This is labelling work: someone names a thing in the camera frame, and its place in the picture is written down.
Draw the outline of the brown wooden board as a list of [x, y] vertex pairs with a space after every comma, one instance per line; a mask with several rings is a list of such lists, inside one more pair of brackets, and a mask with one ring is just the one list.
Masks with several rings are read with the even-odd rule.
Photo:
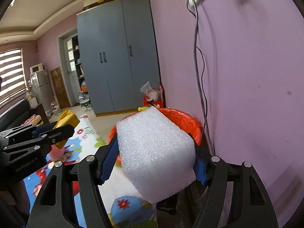
[[51, 80], [55, 90], [57, 102], [61, 109], [70, 107], [70, 101], [65, 89], [61, 68], [57, 67], [50, 71]]

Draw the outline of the pink foam fruit net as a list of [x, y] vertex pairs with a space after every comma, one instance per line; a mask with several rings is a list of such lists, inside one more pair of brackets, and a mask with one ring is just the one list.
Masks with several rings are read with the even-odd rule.
[[65, 151], [64, 148], [59, 149], [56, 145], [51, 146], [51, 151], [48, 154], [51, 161], [62, 161], [64, 162], [69, 156], [71, 155], [71, 152]]

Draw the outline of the striped sofa cushion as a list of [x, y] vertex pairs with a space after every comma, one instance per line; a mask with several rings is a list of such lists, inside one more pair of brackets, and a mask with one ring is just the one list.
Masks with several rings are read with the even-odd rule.
[[42, 118], [40, 115], [33, 115], [26, 121], [22, 123], [22, 126], [26, 125], [32, 125], [32, 126], [38, 126], [38, 125], [43, 125], [44, 122], [42, 121]]

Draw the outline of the white microwave oven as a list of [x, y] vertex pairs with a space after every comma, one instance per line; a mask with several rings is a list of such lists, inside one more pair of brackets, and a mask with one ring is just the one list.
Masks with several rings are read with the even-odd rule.
[[36, 65], [33, 65], [33, 66], [30, 67], [30, 73], [32, 75], [37, 73], [37, 72], [40, 72], [40, 71], [44, 71], [44, 67], [43, 67], [42, 63], [36, 64]]

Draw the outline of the clear water jug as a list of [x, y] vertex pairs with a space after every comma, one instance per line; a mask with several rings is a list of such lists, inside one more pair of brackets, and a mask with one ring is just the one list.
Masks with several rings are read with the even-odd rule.
[[51, 111], [54, 115], [60, 113], [60, 106], [57, 104], [55, 98], [51, 100]]

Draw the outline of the yellow crate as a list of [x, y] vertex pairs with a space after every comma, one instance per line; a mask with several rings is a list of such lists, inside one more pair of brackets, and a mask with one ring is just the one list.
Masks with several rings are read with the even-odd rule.
[[[147, 110], [147, 109], [149, 109], [149, 108], [151, 108], [152, 106], [150, 105], [150, 106], [143, 106], [143, 107], [138, 107], [138, 111], [140, 112], [140, 111], [144, 111], [144, 110]], [[157, 109], [159, 109], [160, 108], [160, 105], [154, 105], [154, 108], [157, 108]]]

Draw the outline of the clear plastic bag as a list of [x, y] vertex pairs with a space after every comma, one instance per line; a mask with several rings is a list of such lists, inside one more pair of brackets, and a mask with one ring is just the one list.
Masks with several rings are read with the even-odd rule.
[[157, 89], [153, 89], [149, 81], [140, 88], [140, 92], [147, 95], [149, 99], [157, 100], [158, 98], [160, 98], [160, 91]]

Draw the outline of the silver refrigerator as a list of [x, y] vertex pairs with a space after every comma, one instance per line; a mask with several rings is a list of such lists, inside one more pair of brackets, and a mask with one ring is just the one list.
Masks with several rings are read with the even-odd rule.
[[31, 90], [36, 96], [39, 104], [42, 104], [46, 113], [52, 113], [51, 101], [54, 99], [49, 82], [48, 72], [43, 70], [31, 75], [30, 78]]

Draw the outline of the blue cartoon tablecloth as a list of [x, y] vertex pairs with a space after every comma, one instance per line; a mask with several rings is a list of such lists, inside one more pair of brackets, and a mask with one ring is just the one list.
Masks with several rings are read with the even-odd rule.
[[66, 162], [48, 160], [36, 172], [28, 227], [157, 227], [156, 206], [115, 165], [115, 135], [106, 144], [82, 115], [64, 150]]

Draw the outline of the white foam block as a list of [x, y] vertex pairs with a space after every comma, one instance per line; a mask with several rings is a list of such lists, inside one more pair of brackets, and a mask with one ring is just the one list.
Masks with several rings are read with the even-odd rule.
[[195, 181], [194, 140], [156, 108], [117, 122], [122, 169], [142, 197], [155, 204]]

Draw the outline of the dark open shelf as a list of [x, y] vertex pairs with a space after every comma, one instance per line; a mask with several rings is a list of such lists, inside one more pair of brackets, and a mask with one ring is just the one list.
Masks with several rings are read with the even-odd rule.
[[74, 63], [76, 68], [76, 79], [78, 81], [79, 90], [88, 93], [87, 85], [85, 83], [85, 77], [82, 68], [82, 62], [80, 59], [80, 49], [78, 43], [78, 36], [72, 37], [72, 47], [74, 55]]

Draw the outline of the black leather sofa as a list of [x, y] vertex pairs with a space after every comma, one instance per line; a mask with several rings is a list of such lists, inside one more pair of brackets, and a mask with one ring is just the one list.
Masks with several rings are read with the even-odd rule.
[[26, 99], [21, 99], [1, 114], [1, 131], [19, 127], [33, 115], [40, 115], [43, 123], [49, 124], [42, 104], [31, 108]]

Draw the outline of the red basket on floor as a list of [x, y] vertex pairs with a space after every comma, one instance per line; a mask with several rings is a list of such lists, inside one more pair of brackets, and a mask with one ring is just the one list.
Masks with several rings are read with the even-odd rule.
[[147, 95], [143, 97], [143, 105], [145, 107], [154, 106], [158, 108], [164, 107], [164, 102], [161, 98], [158, 98], [157, 100], [149, 99]]

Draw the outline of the grey blue wardrobe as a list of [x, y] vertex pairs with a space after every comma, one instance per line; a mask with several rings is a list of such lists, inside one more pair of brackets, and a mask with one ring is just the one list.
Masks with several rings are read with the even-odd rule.
[[77, 15], [80, 59], [94, 113], [134, 110], [161, 83], [149, 0], [116, 0]]

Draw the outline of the large water bottle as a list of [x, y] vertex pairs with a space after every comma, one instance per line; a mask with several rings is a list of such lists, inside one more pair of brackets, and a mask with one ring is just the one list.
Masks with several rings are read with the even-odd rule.
[[85, 92], [79, 92], [79, 103], [81, 108], [86, 111], [92, 109], [91, 100]]

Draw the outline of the white panel door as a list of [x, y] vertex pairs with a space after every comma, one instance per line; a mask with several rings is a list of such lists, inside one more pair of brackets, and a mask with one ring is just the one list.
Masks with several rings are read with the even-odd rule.
[[79, 104], [79, 92], [80, 86], [78, 81], [78, 75], [76, 70], [76, 58], [74, 56], [75, 46], [73, 45], [73, 39], [76, 39], [77, 34], [71, 34], [67, 36], [64, 42], [67, 74], [69, 76], [70, 84], [73, 91], [74, 101], [76, 104]]

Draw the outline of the striped window blind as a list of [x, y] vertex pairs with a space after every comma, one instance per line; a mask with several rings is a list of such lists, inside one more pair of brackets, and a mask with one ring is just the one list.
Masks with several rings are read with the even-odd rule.
[[1, 52], [1, 107], [28, 90], [21, 48]]

